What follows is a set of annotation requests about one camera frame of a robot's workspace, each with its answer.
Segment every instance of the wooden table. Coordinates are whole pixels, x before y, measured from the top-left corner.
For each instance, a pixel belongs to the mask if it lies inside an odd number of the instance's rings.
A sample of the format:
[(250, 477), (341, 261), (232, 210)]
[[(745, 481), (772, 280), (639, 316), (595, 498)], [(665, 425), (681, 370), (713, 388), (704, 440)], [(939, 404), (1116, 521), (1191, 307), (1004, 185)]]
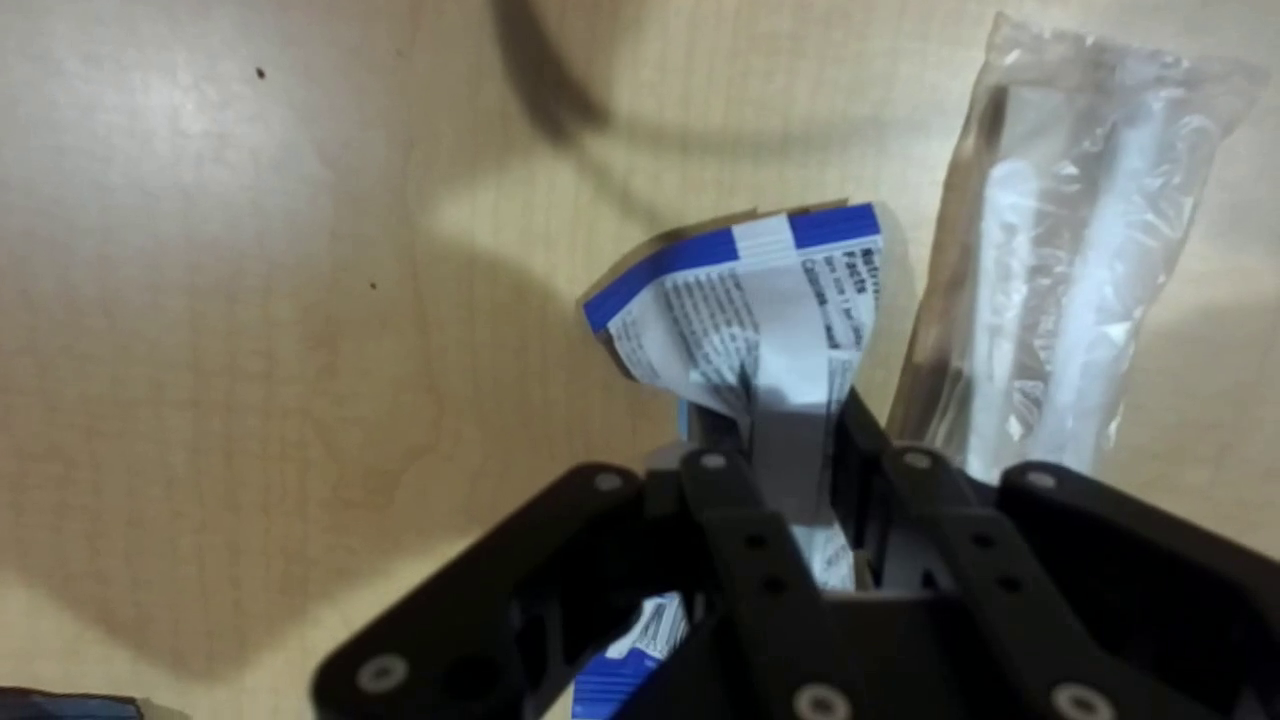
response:
[[(1013, 0), (1280, 68), (1272, 0)], [(0, 675), (304, 718), (318, 661), (672, 408), (580, 294), (737, 210), (890, 199), (885, 413), (996, 6), (0, 7)], [(1116, 486), (1280, 557), (1280, 92), (1226, 146)]]

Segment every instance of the clear plastic bag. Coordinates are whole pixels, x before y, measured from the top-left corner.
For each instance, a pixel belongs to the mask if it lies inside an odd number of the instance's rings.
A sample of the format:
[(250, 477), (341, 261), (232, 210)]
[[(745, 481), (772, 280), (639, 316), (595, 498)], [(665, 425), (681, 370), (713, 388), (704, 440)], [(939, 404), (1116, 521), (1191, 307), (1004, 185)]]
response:
[(975, 481), (1092, 474), (1216, 146), (1263, 75), (996, 18), (950, 168), (892, 436)]

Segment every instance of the blue stripe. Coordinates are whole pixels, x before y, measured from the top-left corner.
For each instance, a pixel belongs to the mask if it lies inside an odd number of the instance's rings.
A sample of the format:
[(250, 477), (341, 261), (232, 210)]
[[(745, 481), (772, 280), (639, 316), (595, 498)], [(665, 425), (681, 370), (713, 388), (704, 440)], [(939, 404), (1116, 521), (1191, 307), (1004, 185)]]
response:
[(792, 222), (798, 247), (821, 247), (821, 245), (849, 245), (849, 241), (859, 241), (859, 238), (880, 238), (880, 222), (878, 222), (872, 203), (798, 213), (789, 222)]
[(654, 280), (685, 271), (685, 268), (708, 268), (708, 266), (734, 266), (737, 241), (729, 230), (716, 230), (708, 238), (693, 238), (681, 245), (667, 245), (639, 266), (633, 266), (623, 277), (604, 286), (595, 296), (588, 296), (583, 316), (591, 332), (600, 337), (615, 313), (623, 313)]
[(637, 697), (637, 687), (656, 672), (656, 655), (633, 650), (621, 661), (591, 655), (572, 687), (572, 720), (612, 720)]

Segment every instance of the packaging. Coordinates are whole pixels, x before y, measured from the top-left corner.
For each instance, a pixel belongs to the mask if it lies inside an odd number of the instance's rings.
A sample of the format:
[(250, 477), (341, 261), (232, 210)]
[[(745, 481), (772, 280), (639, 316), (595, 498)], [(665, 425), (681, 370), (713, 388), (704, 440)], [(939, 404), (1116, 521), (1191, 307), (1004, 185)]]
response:
[(890, 432), (1092, 474), (1213, 156), (1263, 75), (996, 18)]
[[(853, 550), (827, 507), (831, 425), (880, 307), (872, 203), (737, 216), (643, 245), (583, 300), (615, 366), (737, 425), (756, 491), (824, 592), (853, 592)], [(604, 720), (685, 641), (681, 596), (654, 596), (627, 637), (576, 675), (576, 720)]]

